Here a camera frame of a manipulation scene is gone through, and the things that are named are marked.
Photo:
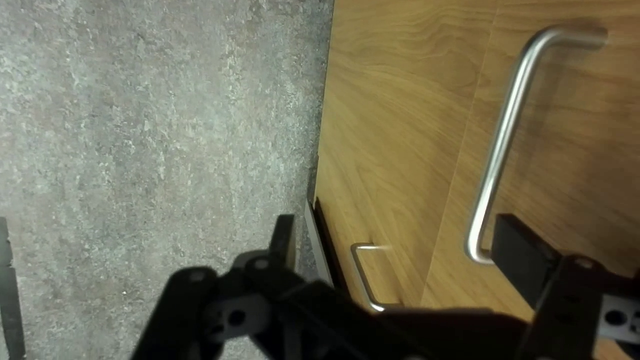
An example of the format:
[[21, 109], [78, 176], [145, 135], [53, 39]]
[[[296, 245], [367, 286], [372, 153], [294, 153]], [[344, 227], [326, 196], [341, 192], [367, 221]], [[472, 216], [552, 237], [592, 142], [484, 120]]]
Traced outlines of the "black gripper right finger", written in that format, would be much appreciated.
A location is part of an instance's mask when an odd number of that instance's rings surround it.
[[590, 276], [599, 265], [559, 253], [515, 215], [497, 216], [492, 261], [537, 313], [600, 306]]

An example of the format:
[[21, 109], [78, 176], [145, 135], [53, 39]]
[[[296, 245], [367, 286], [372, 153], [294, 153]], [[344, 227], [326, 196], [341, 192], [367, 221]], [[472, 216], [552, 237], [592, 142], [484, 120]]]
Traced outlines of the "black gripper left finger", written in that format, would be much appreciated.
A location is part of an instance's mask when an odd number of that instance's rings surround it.
[[235, 262], [235, 270], [242, 270], [254, 258], [270, 258], [274, 265], [294, 268], [296, 262], [296, 221], [292, 215], [277, 219], [270, 242], [262, 251], [242, 253]]

